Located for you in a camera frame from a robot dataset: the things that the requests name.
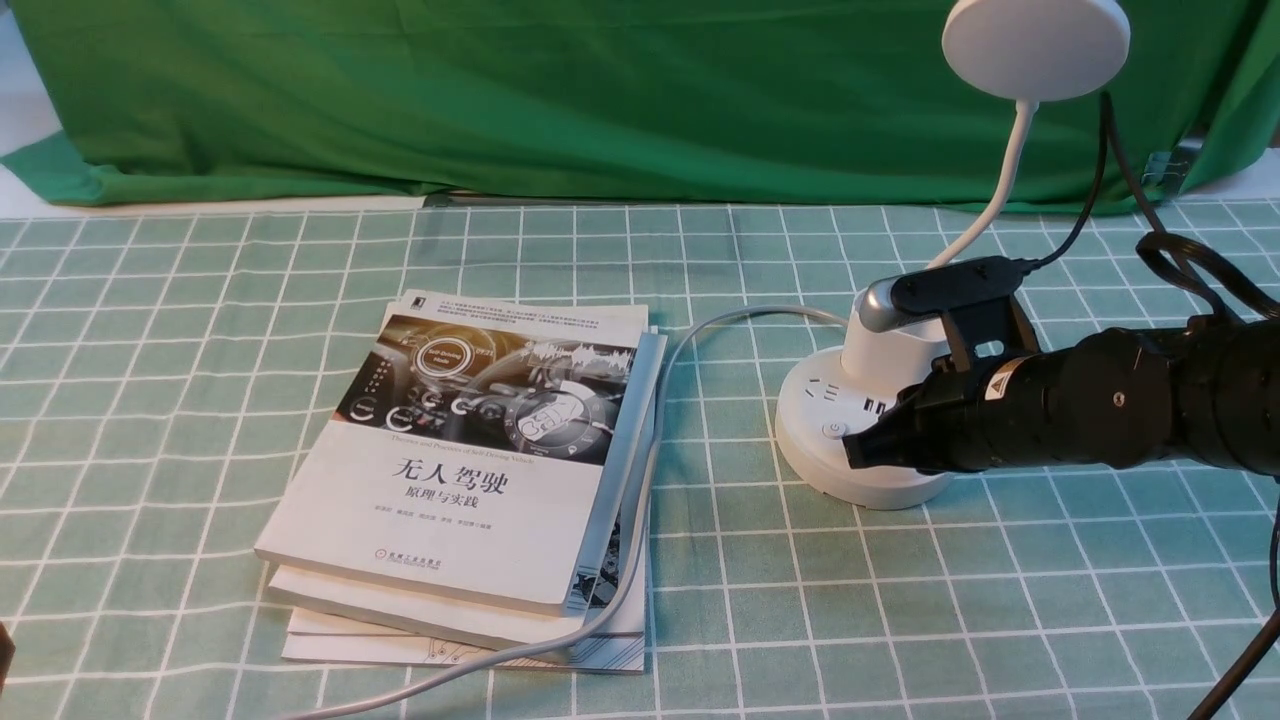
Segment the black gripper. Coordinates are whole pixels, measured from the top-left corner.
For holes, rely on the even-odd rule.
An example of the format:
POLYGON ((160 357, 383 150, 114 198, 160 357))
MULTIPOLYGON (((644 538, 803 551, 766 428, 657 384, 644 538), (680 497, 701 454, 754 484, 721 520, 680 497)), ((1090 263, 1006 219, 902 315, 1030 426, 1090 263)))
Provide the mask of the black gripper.
POLYGON ((931 375, 909 404, 842 438, 851 469, 978 473, 1157 459, 1174 424, 1172 351, 1111 328, 1047 354, 931 375))

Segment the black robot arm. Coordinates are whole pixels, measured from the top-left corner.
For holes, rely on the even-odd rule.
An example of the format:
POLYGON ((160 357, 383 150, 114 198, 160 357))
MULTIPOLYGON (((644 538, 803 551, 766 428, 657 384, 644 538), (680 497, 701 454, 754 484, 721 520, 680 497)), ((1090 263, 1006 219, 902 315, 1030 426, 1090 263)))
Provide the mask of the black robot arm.
POLYGON ((1069 348, 932 372, 844 438, 851 468, 925 475, 1188 460, 1275 477, 1277 323, 1108 328, 1069 348))

